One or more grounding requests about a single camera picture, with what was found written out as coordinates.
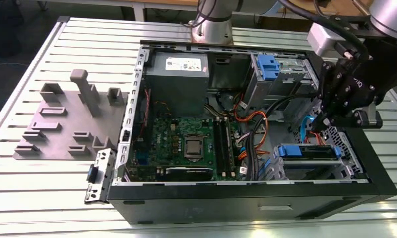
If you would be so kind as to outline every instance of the aluminum table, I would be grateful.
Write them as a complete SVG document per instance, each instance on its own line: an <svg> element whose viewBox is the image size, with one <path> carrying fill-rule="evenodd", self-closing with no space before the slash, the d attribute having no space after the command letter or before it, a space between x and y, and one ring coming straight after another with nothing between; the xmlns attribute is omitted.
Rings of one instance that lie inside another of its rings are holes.
<svg viewBox="0 0 397 238"><path fill-rule="evenodd" d="M71 18L57 22L0 113L0 235L61 237L397 237L397 196L320 221L132 226L111 205L84 205L91 161L17 161L13 150L43 100L45 82L77 90L73 69L99 91L131 91L140 40L189 41L177 24ZM236 45L311 50L305 34L235 28ZM368 139L397 186L397 95L379 110L381 130Z"/></svg>

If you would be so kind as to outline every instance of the metal bracket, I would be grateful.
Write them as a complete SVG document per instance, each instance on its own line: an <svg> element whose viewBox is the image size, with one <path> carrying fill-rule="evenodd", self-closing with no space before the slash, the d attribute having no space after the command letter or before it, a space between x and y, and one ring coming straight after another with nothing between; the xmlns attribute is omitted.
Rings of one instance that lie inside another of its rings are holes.
<svg viewBox="0 0 397 238"><path fill-rule="evenodd" d="M112 149L97 152L96 161L88 171L87 181L89 182L85 204L108 204L107 195L112 183L116 152Z"/></svg>
<svg viewBox="0 0 397 238"><path fill-rule="evenodd" d="M376 126L377 125L376 103L372 102L367 107L363 108L363 111L367 112L369 126Z"/></svg>

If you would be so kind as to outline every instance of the blue cable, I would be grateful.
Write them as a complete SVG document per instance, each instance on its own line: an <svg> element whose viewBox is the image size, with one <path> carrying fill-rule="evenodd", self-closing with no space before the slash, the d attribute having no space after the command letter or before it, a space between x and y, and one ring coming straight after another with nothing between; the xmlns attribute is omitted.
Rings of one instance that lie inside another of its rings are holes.
<svg viewBox="0 0 397 238"><path fill-rule="evenodd" d="M301 125L300 125L300 140L301 140L303 143L304 143L304 139L305 139L305 123L307 123L308 120L311 120L311 122L313 122L315 117L305 116L303 118Z"/></svg>

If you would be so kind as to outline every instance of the blue plastic tab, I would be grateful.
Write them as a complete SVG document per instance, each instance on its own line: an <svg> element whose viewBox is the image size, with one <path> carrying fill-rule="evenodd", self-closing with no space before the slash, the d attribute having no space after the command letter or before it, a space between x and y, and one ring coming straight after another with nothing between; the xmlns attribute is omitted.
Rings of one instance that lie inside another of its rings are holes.
<svg viewBox="0 0 397 238"><path fill-rule="evenodd" d="M287 156L301 156L301 150L299 145L283 145Z"/></svg>
<svg viewBox="0 0 397 238"><path fill-rule="evenodd" d="M333 150L335 150L335 152L336 152L336 156L337 156L337 158L340 158L340 157L343 156L341 148L340 148L339 146L335 146L335 147L333 147Z"/></svg>
<svg viewBox="0 0 397 238"><path fill-rule="evenodd" d="M257 55L257 66L265 81L275 81L280 75L280 64L273 55Z"/></svg>
<svg viewBox="0 0 397 238"><path fill-rule="evenodd" d="M280 146L279 147L279 152L280 152L280 156L285 156L285 149L284 149L284 146Z"/></svg>

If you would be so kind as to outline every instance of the wooden table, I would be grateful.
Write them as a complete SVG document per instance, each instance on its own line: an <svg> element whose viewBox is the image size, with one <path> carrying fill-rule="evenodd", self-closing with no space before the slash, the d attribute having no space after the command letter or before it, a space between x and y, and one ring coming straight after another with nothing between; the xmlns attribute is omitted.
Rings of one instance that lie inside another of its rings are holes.
<svg viewBox="0 0 397 238"><path fill-rule="evenodd" d="M48 0L49 2L79 3L91 5L109 5L120 7L132 7L135 11L136 21L145 21L145 9L157 8L168 10L196 11L199 0ZM312 0L292 0L292 2L304 9L315 12ZM373 0L361 0L363 3L371 5ZM39 1L39 5L45 10L45 4ZM321 8L328 15L359 15L360 12L353 6L351 0L332 0L327 8ZM235 14L253 15L249 13L235 12ZM259 16L283 17L283 9L276 7L272 11ZM301 19L300 16L288 11L287 18Z"/></svg>

